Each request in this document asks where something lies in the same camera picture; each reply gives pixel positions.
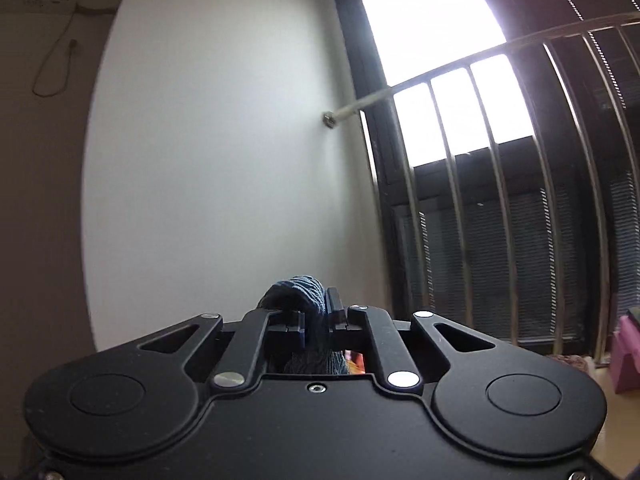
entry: electrical cable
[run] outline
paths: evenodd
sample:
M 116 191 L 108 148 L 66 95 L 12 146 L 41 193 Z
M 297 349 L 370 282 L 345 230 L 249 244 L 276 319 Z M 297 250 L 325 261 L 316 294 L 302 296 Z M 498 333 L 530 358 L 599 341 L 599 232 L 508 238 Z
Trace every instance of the electrical cable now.
M 33 83 L 31 85 L 31 93 L 33 93 L 33 95 L 35 95 L 37 97 L 43 97 L 43 98 L 44 97 L 54 97 L 54 96 L 62 94 L 66 90 L 66 86 L 69 83 L 69 77 L 71 76 L 71 57 L 73 56 L 73 53 L 76 50 L 76 47 L 78 46 L 78 41 L 77 40 L 70 40 L 69 44 L 68 44 L 68 47 L 66 49 L 66 72 L 65 72 L 65 80 L 62 83 L 62 86 L 60 88 L 58 88 L 56 91 L 48 93 L 48 94 L 39 93 L 36 90 L 36 86 L 38 84 L 38 79 L 40 79 L 40 76 L 42 75 L 42 70 L 44 69 L 44 67 L 47 64 L 47 62 L 49 61 L 49 59 L 51 58 L 51 56 L 54 53 L 56 47 L 58 46 L 58 44 L 60 43 L 60 41 L 62 40 L 62 38 L 66 34 L 66 32 L 69 30 L 69 27 L 71 26 L 71 22 L 74 20 L 74 16 L 75 15 L 76 15 L 75 13 L 71 14 L 71 17 L 69 17 L 69 20 L 68 20 L 68 22 L 66 22 L 65 27 L 62 29 L 62 31 L 60 32 L 60 34 L 56 38 L 56 41 L 54 41 L 54 43 L 53 43 L 53 45 L 51 45 L 51 48 L 49 49 L 49 51 L 46 53 L 45 57 L 42 59 L 42 62 L 40 63 L 40 67 L 38 68 L 38 71 L 36 72 L 35 78 L 33 78 Z

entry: blue cloth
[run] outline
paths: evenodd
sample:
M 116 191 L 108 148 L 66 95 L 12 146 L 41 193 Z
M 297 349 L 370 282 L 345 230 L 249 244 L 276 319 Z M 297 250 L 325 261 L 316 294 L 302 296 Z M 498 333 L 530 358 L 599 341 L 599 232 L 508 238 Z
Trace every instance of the blue cloth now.
M 311 276 L 294 276 L 290 280 L 277 282 L 262 297 L 258 308 L 299 310 L 305 314 L 305 351 L 287 356 L 282 370 L 279 370 L 281 373 L 349 373 L 342 352 L 331 350 L 324 287 L 318 280 Z

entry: pink object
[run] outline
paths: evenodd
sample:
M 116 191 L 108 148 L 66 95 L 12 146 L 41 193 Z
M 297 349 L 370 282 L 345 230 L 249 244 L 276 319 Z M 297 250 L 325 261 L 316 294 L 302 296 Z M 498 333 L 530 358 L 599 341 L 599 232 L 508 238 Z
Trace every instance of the pink object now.
M 628 316 L 613 335 L 609 373 L 617 394 L 640 388 L 640 331 Z

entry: white wall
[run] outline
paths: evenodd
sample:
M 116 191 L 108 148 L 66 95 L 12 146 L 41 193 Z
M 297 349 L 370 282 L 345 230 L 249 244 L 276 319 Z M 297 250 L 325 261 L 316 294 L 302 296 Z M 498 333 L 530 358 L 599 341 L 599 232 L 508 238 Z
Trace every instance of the white wall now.
M 80 248 L 84 130 L 111 16 L 76 16 L 38 90 L 31 83 L 68 16 L 0 14 L 0 472 L 17 473 L 22 396 L 47 369 L 92 352 Z
M 367 155 L 325 129 L 351 89 L 331 0 L 124 0 L 98 76 L 82 196 L 98 349 L 241 319 L 312 274 L 388 305 Z

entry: floor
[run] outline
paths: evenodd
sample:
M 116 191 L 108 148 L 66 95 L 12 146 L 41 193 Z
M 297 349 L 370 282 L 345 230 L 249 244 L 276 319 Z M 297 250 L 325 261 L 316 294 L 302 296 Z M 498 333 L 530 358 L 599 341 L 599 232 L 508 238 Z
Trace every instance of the floor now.
M 619 478 L 640 463 L 640 390 L 616 395 L 608 368 L 592 374 L 607 397 L 607 420 L 592 456 Z

